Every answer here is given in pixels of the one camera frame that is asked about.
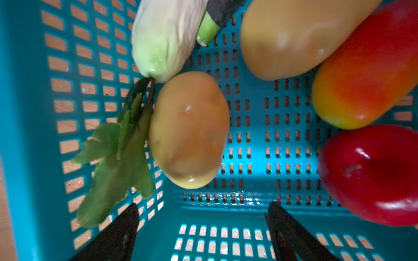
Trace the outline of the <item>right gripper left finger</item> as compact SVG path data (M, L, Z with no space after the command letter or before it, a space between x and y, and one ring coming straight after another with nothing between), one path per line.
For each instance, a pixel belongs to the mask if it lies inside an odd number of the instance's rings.
M132 257L138 225L138 207L132 203L71 260L129 261Z

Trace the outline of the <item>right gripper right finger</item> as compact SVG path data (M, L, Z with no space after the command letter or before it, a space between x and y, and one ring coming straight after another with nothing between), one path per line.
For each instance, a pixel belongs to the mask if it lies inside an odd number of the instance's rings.
M279 203L270 203L265 219L278 261L337 261L325 246L309 233Z

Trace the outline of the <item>red apple toy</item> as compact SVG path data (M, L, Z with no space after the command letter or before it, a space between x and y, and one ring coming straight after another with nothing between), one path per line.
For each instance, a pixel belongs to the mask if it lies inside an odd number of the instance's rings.
M418 133L376 125L328 140L318 171L327 192L354 215L385 226L418 223Z

